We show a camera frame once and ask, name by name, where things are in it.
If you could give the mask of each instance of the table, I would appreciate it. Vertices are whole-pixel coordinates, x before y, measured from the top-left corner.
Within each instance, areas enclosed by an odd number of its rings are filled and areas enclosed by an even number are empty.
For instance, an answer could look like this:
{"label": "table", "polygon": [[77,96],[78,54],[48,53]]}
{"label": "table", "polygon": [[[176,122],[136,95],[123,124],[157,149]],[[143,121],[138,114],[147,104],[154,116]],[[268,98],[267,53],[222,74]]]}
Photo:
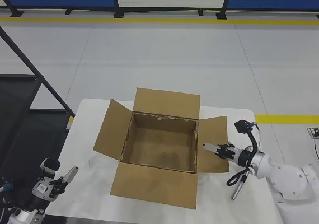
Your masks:
{"label": "table", "polygon": [[[129,223],[280,223],[265,179],[250,176],[237,199],[231,200],[235,186],[226,186],[226,181],[241,169],[233,164],[226,174],[198,175],[196,210],[110,195],[118,162],[92,150],[109,102],[84,99],[80,103],[59,158],[57,178],[73,166],[78,166],[79,172],[46,214]],[[120,103],[133,107],[133,101]],[[252,111],[200,107],[200,119],[215,116],[227,116],[228,139],[235,146],[251,145],[247,135],[237,133],[234,122],[254,121]]]}

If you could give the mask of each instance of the yellow stripe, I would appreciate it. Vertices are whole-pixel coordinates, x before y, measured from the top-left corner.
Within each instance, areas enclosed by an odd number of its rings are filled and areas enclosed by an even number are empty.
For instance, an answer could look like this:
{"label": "yellow stripe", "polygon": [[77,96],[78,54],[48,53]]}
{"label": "yellow stripe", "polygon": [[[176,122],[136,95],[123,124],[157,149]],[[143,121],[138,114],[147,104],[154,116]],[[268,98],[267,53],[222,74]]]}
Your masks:
{"label": "yellow stripe", "polygon": [[319,115],[271,115],[257,114],[258,124],[319,124]]}
{"label": "yellow stripe", "polygon": [[257,24],[257,25],[301,25],[319,26],[317,21],[297,20],[217,20],[201,18],[27,18],[27,17],[0,17],[0,22],[119,22],[119,23],[182,23],[182,24]]}

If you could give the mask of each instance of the gray floor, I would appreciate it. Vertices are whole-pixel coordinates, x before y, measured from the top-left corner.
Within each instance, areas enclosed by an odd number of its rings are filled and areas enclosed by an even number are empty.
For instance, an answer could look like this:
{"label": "gray floor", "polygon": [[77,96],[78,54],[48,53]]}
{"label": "gray floor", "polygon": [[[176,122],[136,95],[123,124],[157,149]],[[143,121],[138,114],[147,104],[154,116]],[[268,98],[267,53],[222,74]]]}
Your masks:
{"label": "gray floor", "polygon": [[[0,16],[8,16],[0,11]],[[25,17],[64,17],[29,11]],[[111,17],[74,12],[73,17]],[[158,13],[128,14],[158,17]],[[162,17],[198,18],[190,13]],[[204,18],[212,18],[206,13]],[[316,20],[313,14],[228,13],[230,19]],[[84,98],[133,100],[137,87],[201,95],[203,106],[319,115],[319,26],[1,23],[76,111]],[[0,39],[0,73],[30,74]],[[61,108],[42,88],[33,108]],[[276,162],[319,162],[306,125],[261,125]]]}

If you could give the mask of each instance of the open cardboard box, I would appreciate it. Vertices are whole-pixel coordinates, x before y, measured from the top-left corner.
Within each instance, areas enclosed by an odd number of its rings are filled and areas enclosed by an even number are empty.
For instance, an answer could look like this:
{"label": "open cardboard box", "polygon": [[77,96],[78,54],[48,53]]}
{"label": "open cardboard box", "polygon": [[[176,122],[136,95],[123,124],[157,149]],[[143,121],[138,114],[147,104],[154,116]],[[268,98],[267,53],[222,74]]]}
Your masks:
{"label": "open cardboard box", "polygon": [[227,117],[199,120],[200,96],[138,88],[111,99],[94,150],[119,160],[111,195],[196,208],[197,173],[228,172],[203,143],[227,144]]}

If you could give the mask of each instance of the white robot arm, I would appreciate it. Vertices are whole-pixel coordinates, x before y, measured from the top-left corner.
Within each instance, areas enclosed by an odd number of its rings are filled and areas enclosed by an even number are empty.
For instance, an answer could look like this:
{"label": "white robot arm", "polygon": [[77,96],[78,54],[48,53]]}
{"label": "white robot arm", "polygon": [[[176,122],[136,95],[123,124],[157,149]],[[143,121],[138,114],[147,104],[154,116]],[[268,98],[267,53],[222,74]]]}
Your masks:
{"label": "white robot arm", "polygon": [[[79,168],[75,166],[71,168],[65,176],[55,180],[55,172],[58,171],[59,167],[60,162],[53,157],[46,158],[41,163],[40,168],[43,173],[32,189],[32,197],[24,206],[19,207],[14,204],[16,210],[10,215],[8,224],[33,224],[42,222],[45,217],[45,210],[50,202],[55,201],[58,195],[65,192],[65,188],[71,183],[79,170]],[[0,192],[11,192],[13,190],[16,189],[13,188],[11,183],[0,187]]]}
{"label": "white robot arm", "polygon": [[235,185],[241,175],[244,176],[232,199],[237,196],[248,174],[258,179],[267,178],[285,224],[319,223],[319,179],[312,165],[302,168],[287,164],[273,165],[270,156],[257,149],[256,141],[251,133],[254,125],[256,123],[249,123],[245,120],[235,123],[239,133],[249,135],[253,144],[252,151],[235,148],[231,143],[221,146],[208,143],[203,145],[205,149],[214,152],[220,158],[225,158],[245,168],[227,182],[228,186]]}

